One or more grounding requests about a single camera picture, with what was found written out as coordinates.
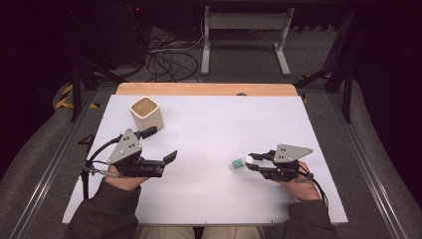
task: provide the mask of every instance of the wooden table edge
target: wooden table edge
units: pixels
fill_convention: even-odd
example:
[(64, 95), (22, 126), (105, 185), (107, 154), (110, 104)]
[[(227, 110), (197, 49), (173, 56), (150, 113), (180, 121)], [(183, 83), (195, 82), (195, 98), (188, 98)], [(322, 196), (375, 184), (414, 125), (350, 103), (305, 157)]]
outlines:
[(116, 95), (145, 96), (297, 96), (292, 84), (122, 83)]

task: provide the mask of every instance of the table surface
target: table surface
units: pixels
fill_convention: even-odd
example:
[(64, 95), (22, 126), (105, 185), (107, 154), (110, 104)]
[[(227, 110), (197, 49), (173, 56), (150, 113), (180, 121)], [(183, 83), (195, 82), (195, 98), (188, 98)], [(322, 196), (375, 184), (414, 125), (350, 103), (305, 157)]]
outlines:
[(297, 96), (291, 84), (122, 83), (116, 95), (155, 96)]
[[(248, 97), (237, 97), (245, 93)], [(301, 158), (316, 174), (329, 199), (333, 223), (347, 221), (302, 99), (292, 85), (272, 84), (121, 84), (111, 96), (88, 157), (128, 127), (136, 128), (129, 106), (152, 97), (161, 107), (164, 128), (141, 141), (147, 159), (175, 149), (177, 158), (163, 177), (142, 184), (135, 215), (141, 225), (274, 225), (288, 219), (297, 200), (286, 188), (229, 162), (250, 152), (267, 152), (278, 143), (309, 147)], [(97, 160), (106, 161), (112, 147)], [(270, 162), (262, 166), (274, 167)], [(90, 196), (100, 175), (90, 179)], [(82, 201), (77, 182), (64, 223)]]

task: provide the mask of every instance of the ceramic cup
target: ceramic cup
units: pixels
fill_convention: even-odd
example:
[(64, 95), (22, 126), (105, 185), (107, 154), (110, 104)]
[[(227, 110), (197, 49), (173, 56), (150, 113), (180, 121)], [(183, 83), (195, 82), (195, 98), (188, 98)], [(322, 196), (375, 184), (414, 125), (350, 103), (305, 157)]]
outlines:
[(133, 103), (130, 113), (138, 130), (156, 126), (160, 130), (164, 126), (159, 105), (149, 97), (143, 97)]

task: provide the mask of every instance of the metal stand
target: metal stand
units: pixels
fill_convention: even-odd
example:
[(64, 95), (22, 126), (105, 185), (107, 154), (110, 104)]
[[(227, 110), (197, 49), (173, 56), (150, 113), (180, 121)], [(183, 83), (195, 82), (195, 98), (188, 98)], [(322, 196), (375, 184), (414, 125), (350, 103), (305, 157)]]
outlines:
[(80, 80), (84, 83), (84, 86), (87, 88), (88, 91), (96, 91), (99, 86), (99, 82), (94, 76), (94, 72), (99, 72), (103, 76), (106, 76), (107, 78), (117, 82), (118, 84), (127, 82), (127, 80), (122, 79), (121, 77), (109, 72), (108, 70), (100, 67), (99, 65), (91, 61), (88, 61), (88, 60), (78, 61), (74, 65), (74, 68), (73, 68), (72, 84), (73, 84), (73, 97), (74, 97), (74, 112), (73, 112), (71, 121), (75, 121), (81, 112), (81, 82)]
[(298, 81), (295, 84), (297, 89), (306, 86), (307, 84), (314, 82), (320, 77), (325, 76), (328, 73), (332, 73), (328, 78), (328, 82), (325, 84), (325, 90), (328, 93), (336, 92), (340, 87), (341, 83), (346, 80), (344, 84), (344, 99), (343, 99), (343, 115), (347, 122), (350, 121), (350, 101), (351, 101), (351, 62), (349, 56), (343, 56), (344, 60), (342, 63), (338, 61), (340, 54), (343, 50), (343, 44), (347, 37), (347, 32), (353, 19), (354, 10), (350, 9), (344, 18), (343, 23), (332, 43), (331, 49), (329, 50), (328, 56), (323, 63), (322, 69), (309, 77), (303, 77), (303, 80)]
[(288, 13), (278, 14), (251, 14), (251, 13), (212, 13), (209, 6), (205, 7), (204, 15), (204, 51), (202, 54), (201, 74), (209, 74), (210, 64), (210, 29), (260, 29), (260, 30), (283, 30), (281, 39), (274, 44), (274, 49), (279, 59), (280, 68), (284, 76), (290, 76), (291, 72), (286, 61), (283, 47), (289, 33), (295, 9), (289, 9)]

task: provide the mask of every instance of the metal frame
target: metal frame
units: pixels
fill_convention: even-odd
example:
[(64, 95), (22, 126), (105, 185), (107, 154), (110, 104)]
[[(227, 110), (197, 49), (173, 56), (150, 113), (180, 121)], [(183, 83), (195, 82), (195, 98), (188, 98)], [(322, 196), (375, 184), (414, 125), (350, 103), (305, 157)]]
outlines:
[(38, 210), (40, 209), (44, 198), (47, 196), (53, 181), (59, 172), (60, 166), (65, 159), (65, 155), (69, 149), (69, 144), (71, 143), (79, 124), (84, 117), (84, 114), (90, 108), (90, 104), (95, 96), (96, 92), (88, 91), (87, 95), (84, 97), (82, 103), (82, 110), (79, 113), (79, 116), (72, 121), (62, 138), (58, 148), (56, 149), (53, 158), (50, 161), (50, 164), (47, 166), (46, 171), (44, 172), (43, 177), (40, 182), (37, 184), (31, 199), (29, 200), (25, 210), (23, 211), (21, 217), (19, 218), (18, 223), (12, 231), (9, 239), (14, 238), (24, 238), (29, 230), (29, 227), (32, 224), (35, 216), (37, 215)]
[(406, 229), (396, 215), (395, 209), (393, 208), (391, 199), (385, 191), (384, 185), (379, 179), (369, 159), (365, 155), (362, 145), (360, 144), (360, 141), (354, 132), (353, 126), (348, 123), (342, 116), (342, 109), (339, 98), (335, 94), (328, 94), (328, 97), (342, 122), (344, 130), (347, 132), (348, 138), (352, 145), (352, 151), (356, 157), (357, 165), (360, 167), (362, 175), (369, 186), (373, 199), (378, 206), (381, 216), (384, 219), (385, 225), (391, 234), (391, 238), (410, 238), (406, 232)]
[(282, 30), (282, 36), (278, 43), (274, 44), (280, 68), (284, 76), (290, 76), (291, 72), (286, 61), (283, 48), (292, 23), (295, 9), (290, 8), (287, 13), (278, 14), (251, 14), (251, 13), (212, 13), (209, 6), (205, 7), (204, 14), (204, 51), (202, 54), (201, 74), (209, 74), (211, 44), (209, 40), (210, 29), (263, 29)]

